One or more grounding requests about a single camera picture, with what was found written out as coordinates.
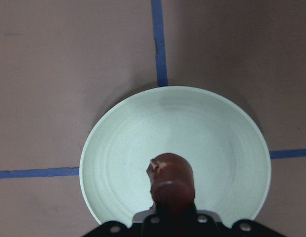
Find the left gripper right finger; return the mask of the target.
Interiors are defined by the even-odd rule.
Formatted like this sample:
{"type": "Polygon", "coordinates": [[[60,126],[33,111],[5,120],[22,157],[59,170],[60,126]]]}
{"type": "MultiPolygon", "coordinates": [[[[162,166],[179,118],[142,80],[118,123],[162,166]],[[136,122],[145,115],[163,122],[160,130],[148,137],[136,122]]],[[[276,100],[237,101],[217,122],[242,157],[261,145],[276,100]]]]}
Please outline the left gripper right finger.
{"type": "Polygon", "coordinates": [[[217,222],[221,222],[218,214],[197,210],[195,206],[190,206],[184,216],[184,236],[185,237],[220,237],[221,231],[217,222]]]}

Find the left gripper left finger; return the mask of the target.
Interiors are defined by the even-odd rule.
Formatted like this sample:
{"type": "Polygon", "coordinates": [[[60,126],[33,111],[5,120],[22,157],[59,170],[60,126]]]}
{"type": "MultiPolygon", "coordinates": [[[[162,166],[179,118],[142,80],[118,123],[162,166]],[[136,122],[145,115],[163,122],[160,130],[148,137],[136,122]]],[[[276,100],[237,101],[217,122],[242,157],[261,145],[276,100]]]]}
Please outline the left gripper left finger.
{"type": "Polygon", "coordinates": [[[141,215],[142,237],[166,237],[168,235],[167,217],[161,212],[151,209],[144,211],[141,215]]]}

